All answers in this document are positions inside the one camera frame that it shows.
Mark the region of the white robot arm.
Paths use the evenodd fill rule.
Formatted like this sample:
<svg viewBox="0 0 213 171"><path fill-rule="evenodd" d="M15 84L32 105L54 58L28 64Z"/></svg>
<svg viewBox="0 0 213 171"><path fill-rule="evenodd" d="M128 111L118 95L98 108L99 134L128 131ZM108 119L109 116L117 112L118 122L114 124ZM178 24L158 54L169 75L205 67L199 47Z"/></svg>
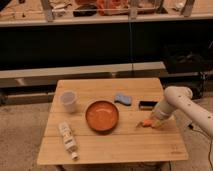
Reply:
<svg viewBox="0 0 213 171"><path fill-rule="evenodd" d="M172 116L179 109L195 122L209 137L213 138L213 113L192 101L193 92L188 87L169 86L164 90L164 98L152 110L152 126Z"/></svg>

